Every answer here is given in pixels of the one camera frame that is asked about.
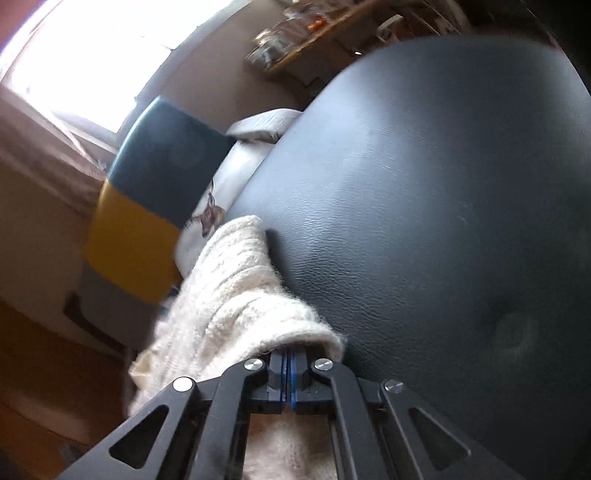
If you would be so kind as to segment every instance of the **yellow stripe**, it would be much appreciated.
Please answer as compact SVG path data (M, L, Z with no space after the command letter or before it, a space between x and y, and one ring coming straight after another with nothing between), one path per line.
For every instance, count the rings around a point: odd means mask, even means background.
M128 293L156 305L178 281L179 229L103 185L86 244L88 263Z

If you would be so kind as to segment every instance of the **sofa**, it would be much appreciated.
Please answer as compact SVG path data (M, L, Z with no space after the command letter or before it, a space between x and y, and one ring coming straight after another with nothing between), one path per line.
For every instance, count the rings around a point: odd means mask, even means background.
M360 377L395 374L526 478L577 478L591 452L590 125L556 48L390 46L322 91L225 219L263 220L285 286L347 336Z

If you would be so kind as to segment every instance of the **white knit sweater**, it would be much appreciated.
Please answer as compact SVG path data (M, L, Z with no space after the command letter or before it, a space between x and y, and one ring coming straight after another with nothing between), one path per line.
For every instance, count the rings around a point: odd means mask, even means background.
M207 243L154 343L129 370L139 387L130 413L175 378L218 377L229 366L294 343L321 343L340 360L343 341L310 306L286 294L268 258L257 217L223 225ZM245 478L334 480L324 416L253 415Z

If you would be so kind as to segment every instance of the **curtain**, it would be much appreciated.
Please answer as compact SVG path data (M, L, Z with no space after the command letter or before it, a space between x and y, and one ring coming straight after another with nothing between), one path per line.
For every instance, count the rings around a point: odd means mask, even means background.
M106 178L65 125L1 83L0 161L84 216L94 212Z

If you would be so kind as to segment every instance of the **bright window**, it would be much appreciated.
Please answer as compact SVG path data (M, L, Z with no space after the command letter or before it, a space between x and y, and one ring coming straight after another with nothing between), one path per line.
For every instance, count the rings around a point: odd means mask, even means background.
M231 0L62 0L27 43L11 87L117 132L150 77Z

